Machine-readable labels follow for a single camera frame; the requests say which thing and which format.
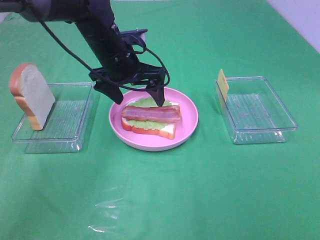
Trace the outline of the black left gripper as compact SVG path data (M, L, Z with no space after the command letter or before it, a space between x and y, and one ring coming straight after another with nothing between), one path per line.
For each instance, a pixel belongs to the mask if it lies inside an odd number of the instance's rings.
M101 68L91 71L95 78L101 79L95 82L93 88L96 91L120 105L124 97L119 87L146 85L146 92L157 106L163 106L167 69L154 52L147 47L127 44L114 22L109 26L100 21L82 21L75 25L101 64ZM152 54L161 66L141 62L138 55L145 52Z

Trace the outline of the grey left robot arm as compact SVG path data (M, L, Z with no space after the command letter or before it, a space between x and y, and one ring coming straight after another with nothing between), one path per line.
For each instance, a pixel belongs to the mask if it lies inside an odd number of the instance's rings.
M2 0L0 11L20 14L29 22L39 22L53 39L89 70L94 89L120 104L121 89L136 91L144 85L157 106L164 104L164 87L170 82L165 65L140 62L138 55L150 52L143 35L146 29L120 31L108 0ZM101 64L91 68L70 51L49 29L47 22L74 23Z

